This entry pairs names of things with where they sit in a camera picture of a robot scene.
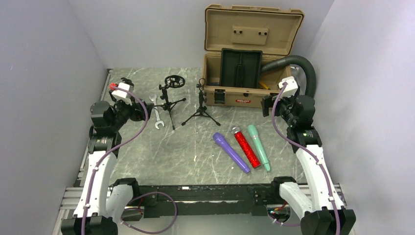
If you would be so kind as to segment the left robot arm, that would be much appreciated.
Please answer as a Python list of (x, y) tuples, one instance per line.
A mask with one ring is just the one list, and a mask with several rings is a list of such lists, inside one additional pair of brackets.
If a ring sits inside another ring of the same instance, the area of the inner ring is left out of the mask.
[(135, 178), (118, 179), (109, 190), (122, 137), (120, 128), (128, 121), (146, 121), (153, 104), (127, 104), (122, 100), (111, 105), (98, 101), (90, 107), (93, 125), (88, 143), (88, 171), (85, 185), (72, 218), (64, 219), (64, 235), (116, 235), (124, 208), (140, 201)]

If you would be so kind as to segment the black round base stand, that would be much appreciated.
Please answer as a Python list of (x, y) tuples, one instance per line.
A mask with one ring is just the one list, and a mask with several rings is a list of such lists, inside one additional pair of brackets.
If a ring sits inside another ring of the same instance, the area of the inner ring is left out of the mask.
[(131, 79), (127, 79), (126, 77), (121, 78), (122, 83), (128, 84), (129, 86), (134, 87), (134, 84)]

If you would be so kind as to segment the purple microphone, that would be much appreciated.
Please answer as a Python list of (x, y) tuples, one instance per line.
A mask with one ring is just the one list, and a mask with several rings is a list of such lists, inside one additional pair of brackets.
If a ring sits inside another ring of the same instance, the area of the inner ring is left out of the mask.
[(215, 141), (215, 143), (219, 145), (230, 156), (230, 158), (238, 165), (238, 167), (244, 173), (250, 172), (250, 168), (248, 167), (248, 165), (242, 160), (242, 158), (230, 146), (230, 144), (226, 141), (225, 137), (221, 133), (215, 133), (212, 138)]

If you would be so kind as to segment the small black tripod stand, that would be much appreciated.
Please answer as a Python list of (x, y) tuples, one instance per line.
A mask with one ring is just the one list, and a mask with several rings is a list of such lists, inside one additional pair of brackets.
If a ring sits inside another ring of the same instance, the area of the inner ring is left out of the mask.
[(205, 84), (206, 84), (206, 79), (200, 78), (198, 81), (198, 84), (196, 85), (196, 87), (199, 89), (199, 93), (198, 93), (199, 107), (196, 109), (194, 114), (192, 114), (188, 119), (186, 119), (184, 122), (181, 123), (181, 126), (186, 125), (186, 123), (189, 120), (195, 117), (209, 118), (213, 120), (217, 126), (221, 126), (221, 124), (218, 121), (216, 121), (211, 115), (207, 113), (207, 107), (204, 105), (204, 103), (207, 101), (207, 98), (206, 98), (207, 93), (204, 91)]

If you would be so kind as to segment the teal microphone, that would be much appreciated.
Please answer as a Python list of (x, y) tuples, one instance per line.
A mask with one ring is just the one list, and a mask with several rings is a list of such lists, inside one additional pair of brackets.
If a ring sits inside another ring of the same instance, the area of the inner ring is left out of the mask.
[(257, 128), (253, 124), (251, 124), (247, 127), (247, 130), (248, 130), (249, 136), (251, 137), (251, 139), (254, 142), (255, 148), (257, 150), (257, 153), (259, 154), (259, 159), (260, 159), (262, 165), (264, 166), (264, 168), (267, 172), (270, 172), (271, 171), (271, 166), (269, 164), (269, 160), (268, 160), (267, 154), (264, 150), (263, 144), (260, 140)]

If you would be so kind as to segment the black shock mount tripod stand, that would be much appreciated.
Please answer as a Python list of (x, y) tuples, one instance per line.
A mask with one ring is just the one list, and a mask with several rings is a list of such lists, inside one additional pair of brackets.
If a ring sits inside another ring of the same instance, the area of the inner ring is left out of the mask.
[(167, 89), (169, 89), (169, 88), (176, 89), (176, 88), (183, 87), (185, 85), (185, 79), (182, 76), (179, 76), (179, 75), (170, 75), (170, 76), (168, 76), (164, 79), (164, 83), (165, 83), (164, 86), (159, 84), (159, 90), (161, 90), (161, 92), (162, 92), (162, 95), (160, 96), (160, 99), (164, 100), (165, 103), (157, 105), (157, 107), (161, 107), (164, 111), (168, 111), (170, 119), (171, 119), (171, 121), (173, 121), (172, 115), (171, 115), (172, 109), (174, 108), (174, 106), (177, 103), (186, 101), (186, 98), (182, 98), (178, 101), (170, 102), (169, 98), (168, 98)]

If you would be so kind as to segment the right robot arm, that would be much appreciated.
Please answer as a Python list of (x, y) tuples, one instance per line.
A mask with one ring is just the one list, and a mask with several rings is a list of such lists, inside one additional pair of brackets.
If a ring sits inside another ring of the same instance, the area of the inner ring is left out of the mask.
[(263, 116), (281, 117), (288, 125), (287, 134), (277, 131), (293, 149), (306, 176), (310, 196), (300, 189), (293, 177), (275, 177), (270, 198), (287, 202), (300, 219), (304, 235), (348, 235), (356, 222), (330, 178), (319, 133), (313, 126), (315, 101), (307, 95), (283, 97), (266, 95), (261, 101)]

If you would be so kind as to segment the red glitter microphone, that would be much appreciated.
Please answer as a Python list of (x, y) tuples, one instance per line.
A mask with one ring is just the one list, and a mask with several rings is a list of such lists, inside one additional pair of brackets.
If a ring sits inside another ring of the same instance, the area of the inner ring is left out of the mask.
[(235, 124), (231, 126), (230, 132), (234, 135), (235, 139), (237, 140), (238, 144), (240, 145), (241, 149), (243, 150), (244, 154), (246, 155), (248, 161), (250, 162), (253, 168), (258, 168), (261, 166), (261, 162), (256, 156), (255, 152), (251, 148), (250, 144), (248, 143), (246, 137), (241, 131), (241, 128)]

